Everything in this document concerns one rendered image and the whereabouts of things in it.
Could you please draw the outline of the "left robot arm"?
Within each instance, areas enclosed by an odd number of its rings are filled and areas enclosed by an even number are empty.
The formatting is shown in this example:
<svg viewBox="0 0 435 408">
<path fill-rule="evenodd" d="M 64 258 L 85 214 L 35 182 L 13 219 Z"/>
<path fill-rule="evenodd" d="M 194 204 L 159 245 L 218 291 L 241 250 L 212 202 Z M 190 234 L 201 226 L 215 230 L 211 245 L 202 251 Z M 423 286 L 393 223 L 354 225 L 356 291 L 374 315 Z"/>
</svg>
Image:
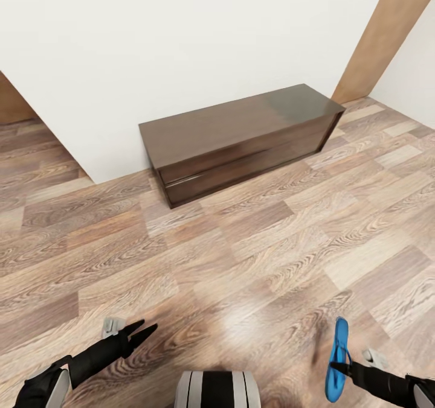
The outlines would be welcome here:
<svg viewBox="0 0 435 408">
<path fill-rule="evenodd" d="M 70 383 L 75 389 L 120 357 L 128 358 L 158 328 L 155 323 L 130 336 L 129 341 L 128 336 L 144 323 L 143 319 L 124 327 L 123 319 L 106 317 L 102 340 L 75 357 L 68 354 L 28 376 L 13 408 L 60 408 Z M 68 369 L 61 369 L 66 364 Z"/>
</svg>

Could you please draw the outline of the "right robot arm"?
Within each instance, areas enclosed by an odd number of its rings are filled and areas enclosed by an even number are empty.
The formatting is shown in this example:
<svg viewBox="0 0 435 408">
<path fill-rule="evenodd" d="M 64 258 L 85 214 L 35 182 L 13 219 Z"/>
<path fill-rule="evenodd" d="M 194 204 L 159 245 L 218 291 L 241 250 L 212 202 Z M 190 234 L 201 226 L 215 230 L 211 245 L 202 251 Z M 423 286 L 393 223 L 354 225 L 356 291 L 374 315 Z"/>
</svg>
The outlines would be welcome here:
<svg viewBox="0 0 435 408">
<path fill-rule="evenodd" d="M 364 365 L 350 361 L 330 366 L 353 379 L 353 383 L 373 396 L 395 404 L 398 408 L 435 408 L 435 381 L 405 375 L 404 378 L 384 371 L 390 367 L 387 358 L 367 349 L 362 353 Z"/>
</svg>

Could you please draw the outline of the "sandal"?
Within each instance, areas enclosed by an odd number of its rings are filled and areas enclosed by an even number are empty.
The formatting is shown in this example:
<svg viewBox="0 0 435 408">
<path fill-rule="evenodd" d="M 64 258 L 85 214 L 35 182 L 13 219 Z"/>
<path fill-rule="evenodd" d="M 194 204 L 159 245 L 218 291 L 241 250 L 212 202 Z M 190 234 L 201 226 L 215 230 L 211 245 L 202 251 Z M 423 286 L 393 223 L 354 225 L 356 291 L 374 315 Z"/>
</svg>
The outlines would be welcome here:
<svg viewBox="0 0 435 408">
<path fill-rule="evenodd" d="M 336 322 L 333 351 L 330 355 L 329 363 L 347 363 L 347 355 L 349 353 L 347 350 L 348 333 L 349 323 L 347 323 L 344 318 L 339 317 Z M 346 376 L 343 373 L 333 369 L 329 364 L 324 388 L 328 401 L 335 403 L 339 399 L 343 391 L 345 381 Z"/>
</svg>

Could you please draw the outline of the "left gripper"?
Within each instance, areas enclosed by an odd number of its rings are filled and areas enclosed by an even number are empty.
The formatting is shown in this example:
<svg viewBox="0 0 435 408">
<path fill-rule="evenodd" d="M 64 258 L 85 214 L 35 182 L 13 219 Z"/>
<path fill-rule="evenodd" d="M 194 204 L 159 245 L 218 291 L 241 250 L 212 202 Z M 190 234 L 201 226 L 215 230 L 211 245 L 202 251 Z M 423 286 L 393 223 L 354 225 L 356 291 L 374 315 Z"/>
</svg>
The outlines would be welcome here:
<svg viewBox="0 0 435 408">
<path fill-rule="evenodd" d="M 118 334 L 110 335 L 90 346 L 88 351 L 91 359 L 92 375 L 97 374 L 120 357 L 126 359 L 131 356 L 131 352 L 158 328 L 158 324 L 155 323 L 130 336 L 129 341 L 128 336 L 144 323 L 144 319 L 135 322 L 124 327 Z"/>
</svg>

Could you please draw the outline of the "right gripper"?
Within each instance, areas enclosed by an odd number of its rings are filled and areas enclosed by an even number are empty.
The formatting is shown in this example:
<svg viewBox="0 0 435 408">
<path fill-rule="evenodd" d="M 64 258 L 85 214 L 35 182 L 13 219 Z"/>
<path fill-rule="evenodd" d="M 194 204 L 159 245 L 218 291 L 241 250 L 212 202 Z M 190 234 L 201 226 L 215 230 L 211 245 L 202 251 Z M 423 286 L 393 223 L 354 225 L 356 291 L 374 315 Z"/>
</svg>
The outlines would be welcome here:
<svg viewBox="0 0 435 408">
<path fill-rule="evenodd" d="M 353 383 L 369 391 L 373 396 L 386 400 L 396 407 L 402 408 L 402 404 L 396 403 L 390 391 L 390 377 L 393 375 L 390 372 L 368 368 L 357 362 L 350 361 L 350 363 L 342 364 L 338 362 L 331 362 L 330 366 L 343 373 L 346 377 L 353 379 Z"/>
</svg>

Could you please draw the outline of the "robot trunk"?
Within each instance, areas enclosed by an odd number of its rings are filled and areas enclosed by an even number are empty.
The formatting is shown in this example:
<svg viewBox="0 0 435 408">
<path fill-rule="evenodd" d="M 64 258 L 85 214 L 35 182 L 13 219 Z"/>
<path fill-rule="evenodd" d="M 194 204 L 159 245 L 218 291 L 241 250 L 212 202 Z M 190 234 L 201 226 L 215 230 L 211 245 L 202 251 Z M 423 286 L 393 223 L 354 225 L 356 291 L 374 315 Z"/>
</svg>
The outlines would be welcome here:
<svg viewBox="0 0 435 408">
<path fill-rule="evenodd" d="M 184 371 L 174 408 L 261 408 L 251 371 Z"/>
</svg>

